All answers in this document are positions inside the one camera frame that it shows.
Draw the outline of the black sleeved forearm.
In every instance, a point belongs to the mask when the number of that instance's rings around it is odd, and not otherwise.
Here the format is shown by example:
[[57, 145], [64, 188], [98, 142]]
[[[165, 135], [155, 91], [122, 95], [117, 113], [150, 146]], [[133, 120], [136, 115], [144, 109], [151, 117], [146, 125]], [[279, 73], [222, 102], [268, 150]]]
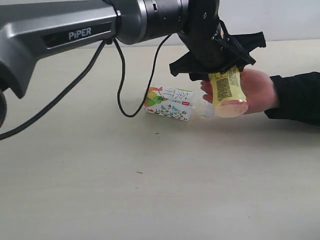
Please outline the black sleeved forearm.
[[320, 73], [317, 71], [270, 77], [278, 97], [278, 107], [266, 110], [272, 120], [291, 120], [320, 125]]

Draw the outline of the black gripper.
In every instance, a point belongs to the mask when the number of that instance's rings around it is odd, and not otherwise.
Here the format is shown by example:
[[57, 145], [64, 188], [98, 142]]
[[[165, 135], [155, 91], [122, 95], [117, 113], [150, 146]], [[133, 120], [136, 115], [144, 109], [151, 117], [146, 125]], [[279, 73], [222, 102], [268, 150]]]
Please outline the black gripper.
[[188, 52], [169, 64], [173, 76], [189, 74], [191, 81], [209, 81], [209, 74], [224, 74], [233, 67], [242, 71], [256, 60], [250, 52], [266, 47], [262, 31], [250, 34], [229, 34], [225, 23], [220, 20], [213, 32], [193, 32], [178, 34]]

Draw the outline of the open receiving human hand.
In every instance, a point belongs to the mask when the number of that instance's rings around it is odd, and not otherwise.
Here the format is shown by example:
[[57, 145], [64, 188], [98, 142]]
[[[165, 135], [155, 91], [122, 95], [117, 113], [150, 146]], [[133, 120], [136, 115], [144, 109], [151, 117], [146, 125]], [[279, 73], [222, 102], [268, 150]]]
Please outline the open receiving human hand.
[[265, 72], [244, 69], [240, 73], [240, 83], [248, 104], [246, 114], [261, 113], [279, 107], [275, 85]]

